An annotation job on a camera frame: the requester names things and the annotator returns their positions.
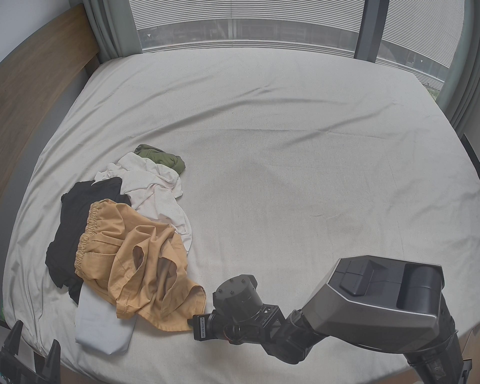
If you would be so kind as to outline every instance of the headboard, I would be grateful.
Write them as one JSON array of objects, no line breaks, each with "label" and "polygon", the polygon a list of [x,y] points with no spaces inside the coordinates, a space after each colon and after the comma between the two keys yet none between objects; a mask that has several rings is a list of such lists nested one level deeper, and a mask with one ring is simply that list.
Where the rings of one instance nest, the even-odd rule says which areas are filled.
[{"label": "headboard", "polygon": [[40,28],[0,62],[0,198],[25,145],[98,44],[83,4]]}]

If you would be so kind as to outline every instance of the curtain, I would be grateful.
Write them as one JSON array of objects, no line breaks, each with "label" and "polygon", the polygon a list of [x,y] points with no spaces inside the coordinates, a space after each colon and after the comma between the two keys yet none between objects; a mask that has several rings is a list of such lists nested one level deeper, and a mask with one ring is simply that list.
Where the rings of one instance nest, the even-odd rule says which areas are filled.
[{"label": "curtain", "polygon": [[97,40],[101,63],[142,53],[128,0],[70,0],[73,7],[83,3]]},{"label": "curtain", "polygon": [[440,108],[459,137],[479,125],[480,0],[465,1],[464,29],[452,62],[452,75],[445,81],[447,88],[438,96]]}]

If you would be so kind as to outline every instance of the clothing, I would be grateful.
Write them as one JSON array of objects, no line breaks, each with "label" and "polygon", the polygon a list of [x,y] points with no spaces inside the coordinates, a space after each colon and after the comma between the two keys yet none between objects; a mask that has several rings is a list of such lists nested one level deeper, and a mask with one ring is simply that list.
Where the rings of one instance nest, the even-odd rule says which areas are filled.
[{"label": "clothing", "polygon": [[99,183],[80,181],[61,197],[60,225],[47,249],[45,264],[58,288],[68,287],[70,297],[78,304],[82,279],[75,274],[75,253],[80,236],[85,232],[90,205],[111,199],[130,205],[127,195],[120,193],[122,180],[115,177]]},{"label": "clothing", "polygon": [[[81,309],[82,304],[87,305],[87,311]],[[103,300],[87,284],[82,286],[75,312],[77,343],[107,355],[123,354],[128,349],[136,321],[137,315],[118,319],[115,306]]]},{"label": "clothing", "polygon": [[172,168],[178,174],[181,174],[185,170],[185,163],[180,156],[165,153],[165,151],[147,144],[140,144],[135,148],[134,153],[140,157],[147,157],[154,163],[163,164]]},{"label": "clothing", "polygon": [[163,331],[190,330],[187,319],[205,310],[205,291],[186,269],[172,226],[108,199],[91,205],[75,273],[116,306],[119,319],[138,313]]},{"label": "clothing", "polygon": [[123,179],[121,193],[130,197],[132,208],[151,220],[171,224],[181,235],[188,252],[192,244],[192,227],[175,200],[183,194],[178,173],[129,152],[117,164],[107,164],[106,171],[97,172],[95,181],[115,176]]}]

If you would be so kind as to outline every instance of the bed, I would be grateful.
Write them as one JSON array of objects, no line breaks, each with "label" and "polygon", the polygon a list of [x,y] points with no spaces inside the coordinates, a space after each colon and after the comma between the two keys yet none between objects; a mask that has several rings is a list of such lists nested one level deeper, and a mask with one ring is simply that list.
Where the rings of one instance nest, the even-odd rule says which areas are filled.
[{"label": "bed", "polygon": [[186,163],[178,203],[207,311],[220,283],[247,273],[289,313],[338,258],[372,254],[441,264],[459,335],[480,322],[480,181],[414,75],[293,50],[181,50],[102,64],[38,159],[3,298],[7,323],[22,320],[43,356],[57,339],[62,364],[125,384],[370,383],[408,368],[333,338],[290,366],[256,345],[198,343],[140,318],[123,356],[76,344],[76,304],[45,266],[60,197],[141,143]]}]

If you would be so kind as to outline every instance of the rolled green clothing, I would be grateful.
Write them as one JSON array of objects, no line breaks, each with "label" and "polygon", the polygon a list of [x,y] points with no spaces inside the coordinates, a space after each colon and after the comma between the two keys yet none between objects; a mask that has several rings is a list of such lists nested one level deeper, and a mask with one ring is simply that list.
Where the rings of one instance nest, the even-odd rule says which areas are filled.
[{"label": "rolled green clothing", "polygon": [[169,168],[172,168],[178,174],[181,174],[185,170],[185,163],[180,156],[166,153],[161,149],[149,146],[147,144],[140,144],[135,148],[133,152],[140,157],[146,157],[152,160],[156,164],[163,164]]}]

